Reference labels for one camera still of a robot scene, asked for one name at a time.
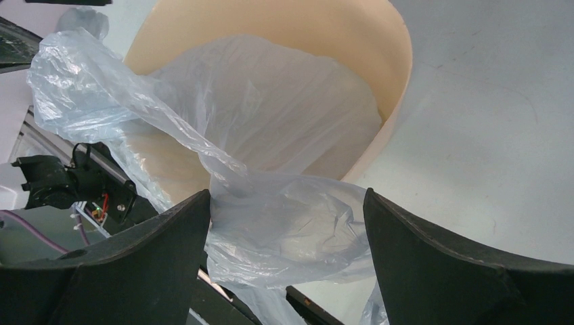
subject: white surface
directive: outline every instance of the white surface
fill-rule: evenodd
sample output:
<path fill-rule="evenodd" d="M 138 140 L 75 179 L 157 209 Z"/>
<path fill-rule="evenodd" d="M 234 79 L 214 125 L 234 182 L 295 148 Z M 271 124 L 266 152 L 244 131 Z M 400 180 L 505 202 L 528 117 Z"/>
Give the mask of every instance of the white surface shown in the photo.
<path fill-rule="evenodd" d="M 26 84 L 27 70 L 0 74 L 0 163 L 6 163 L 18 138 L 32 91 Z"/>
<path fill-rule="evenodd" d="M 0 16 L 41 37 L 51 33 L 65 5 L 25 3 L 22 0 L 0 2 Z M 32 92 L 26 84 L 26 71 L 0 74 L 0 163 L 8 161 L 24 115 L 32 104 Z"/>
<path fill-rule="evenodd" d="M 0 210 L 23 209 L 28 204 L 30 192 L 22 189 L 26 183 L 24 173 L 10 163 L 0 164 Z"/>
<path fill-rule="evenodd" d="M 574 263 L 574 2 L 395 3 L 414 71 L 357 184 L 473 240 Z"/>

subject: crumpled plastic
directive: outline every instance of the crumpled plastic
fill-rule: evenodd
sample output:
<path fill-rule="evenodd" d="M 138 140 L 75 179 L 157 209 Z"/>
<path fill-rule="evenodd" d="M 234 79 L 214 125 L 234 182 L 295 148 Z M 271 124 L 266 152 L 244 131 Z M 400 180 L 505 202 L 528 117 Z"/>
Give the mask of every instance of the crumpled plastic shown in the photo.
<path fill-rule="evenodd" d="M 258 302 L 263 292 L 372 276 L 365 190 L 316 177 L 342 177 L 380 128 L 364 81 L 333 59 L 248 35 L 138 76 L 91 32 L 80 24 L 41 42 L 28 73 L 36 122 L 65 139 L 104 142 L 159 211 L 179 202 L 173 192 L 192 195 L 193 187 L 185 175 L 170 176 L 169 165 L 153 175 L 153 153 L 142 156 L 133 139 L 177 140 L 181 170 L 200 163 L 211 176 L 212 280 L 241 288 L 256 315 L 277 324 Z M 248 294 L 247 286 L 260 289 Z M 271 307 L 280 317 L 294 312 L 284 299 Z"/>
<path fill-rule="evenodd" d="M 90 7 L 70 8 L 60 17 L 56 24 L 56 32 L 73 30 L 78 27 L 84 28 L 100 41 L 106 37 L 110 30 L 108 17 Z"/>
<path fill-rule="evenodd" d="M 245 284 L 221 283 L 243 301 L 262 324 L 301 324 L 302 317 L 287 303 L 287 291 L 262 289 Z"/>
<path fill-rule="evenodd" d="M 375 283 L 371 297 L 367 300 L 359 325 L 389 325 L 378 283 Z"/>

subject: red wire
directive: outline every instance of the red wire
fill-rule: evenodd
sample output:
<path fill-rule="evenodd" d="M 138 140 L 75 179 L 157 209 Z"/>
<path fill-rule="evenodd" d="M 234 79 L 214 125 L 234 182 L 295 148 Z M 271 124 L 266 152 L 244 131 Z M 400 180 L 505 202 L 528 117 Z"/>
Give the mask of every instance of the red wire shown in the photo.
<path fill-rule="evenodd" d="M 104 206 L 102 207 L 102 215 L 106 216 L 106 211 L 108 210 L 108 193 L 104 193 Z"/>

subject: wire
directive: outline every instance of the wire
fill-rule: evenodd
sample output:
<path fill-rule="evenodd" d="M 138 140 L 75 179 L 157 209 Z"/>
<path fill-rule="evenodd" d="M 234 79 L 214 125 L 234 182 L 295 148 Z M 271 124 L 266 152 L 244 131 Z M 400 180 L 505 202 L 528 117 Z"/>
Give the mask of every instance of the wire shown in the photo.
<path fill-rule="evenodd" d="M 108 193 L 104 193 L 104 206 L 102 207 L 102 215 L 105 217 L 106 216 L 106 212 L 108 212 L 108 199 L 110 198 L 110 196 L 108 195 Z"/>
<path fill-rule="evenodd" d="M 93 217 L 91 217 L 91 213 L 90 211 L 88 211 L 88 209 L 86 208 L 86 202 L 80 204 L 80 203 L 75 203 L 76 205 L 76 211 L 82 216 L 84 217 L 84 219 L 86 219 L 89 223 L 91 223 L 95 229 L 97 229 L 103 237 L 105 238 L 109 238 L 111 237 L 110 233 L 107 232 L 96 220 L 93 219 Z"/>
<path fill-rule="evenodd" d="M 211 279 L 209 278 L 207 273 L 205 273 L 202 269 L 199 269 L 199 271 L 198 271 L 198 278 L 200 278 L 201 280 L 205 281 L 207 284 L 212 286 L 215 289 L 215 291 L 217 291 L 220 295 L 223 296 L 223 298 L 227 299 L 230 303 L 233 302 L 233 299 L 230 298 L 227 295 L 227 293 L 225 293 L 224 289 L 221 288 L 221 286 L 218 285 L 217 283 L 211 282 Z"/>
<path fill-rule="evenodd" d="M 33 225 L 31 225 L 29 222 L 27 222 L 26 220 L 24 220 L 21 216 L 15 214 L 12 211 L 8 211 L 8 210 L 0 210 L 1 214 L 0 214 L 0 219 L 3 220 L 3 217 L 9 217 L 10 219 L 18 222 L 20 225 L 22 225 L 22 227 L 26 228 L 29 232 L 32 233 L 32 235 L 36 236 L 39 240 L 41 240 L 44 244 L 50 246 L 51 248 L 55 249 L 56 251 L 62 253 L 62 254 L 66 254 L 69 252 L 69 250 L 65 249 L 64 247 L 56 244 L 55 242 L 53 242 L 50 238 L 46 237 L 44 234 L 42 234 L 38 229 L 36 229 Z"/>
<path fill-rule="evenodd" d="M 78 230 L 80 231 L 80 235 L 82 236 L 82 240 L 86 246 L 89 246 L 88 236 L 86 235 L 86 230 L 84 229 L 84 224 L 82 223 L 82 217 L 76 213 L 76 222 L 78 223 Z"/>
<path fill-rule="evenodd" d="M 77 156 L 77 149 L 78 147 L 81 145 L 81 142 L 78 142 L 77 144 L 74 145 L 74 148 L 72 148 L 72 163 L 74 164 L 74 169 L 78 169 L 81 167 L 84 167 L 89 160 L 90 154 L 91 154 L 91 144 L 85 144 L 86 145 L 86 157 L 85 157 L 85 161 L 83 163 L 83 165 L 79 165 L 78 164 L 78 156 Z"/>

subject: transparent plastic bag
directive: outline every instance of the transparent plastic bag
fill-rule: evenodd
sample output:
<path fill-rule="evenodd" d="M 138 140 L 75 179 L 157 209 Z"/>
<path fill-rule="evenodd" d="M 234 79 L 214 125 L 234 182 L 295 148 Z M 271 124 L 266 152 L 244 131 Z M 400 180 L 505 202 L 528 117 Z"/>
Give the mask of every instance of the transparent plastic bag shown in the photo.
<path fill-rule="evenodd" d="M 367 300 L 359 325 L 389 325 L 378 283 L 375 283 L 371 297 Z"/>
<path fill-rule="evenodd" d="M 84 28 L 100 41 L 106 37 L 110 30 L 108 17 L 90 7 L 71 8 L 64 12 L 56 25 L 56 32 Z"/>
<path fill-rule="evenodd" d="M 28 84 L 40 127 L 104 142 L 159 211 L 209 180 L 213 280 L 281 289 L 373 274 L 365 190 L 297 175 L 341 177 L 380 128 L 370 88 L 335 60 L 240 35 L 137 76 L 76 28 L 41 42 Z"/>
<path fill-rule="evenodd" d="M 301 316 L 286 300 L 287 291 L 262 289 L 245 284 L 222 283 L 243 301 L 262 324 L 306 325 Z"/>

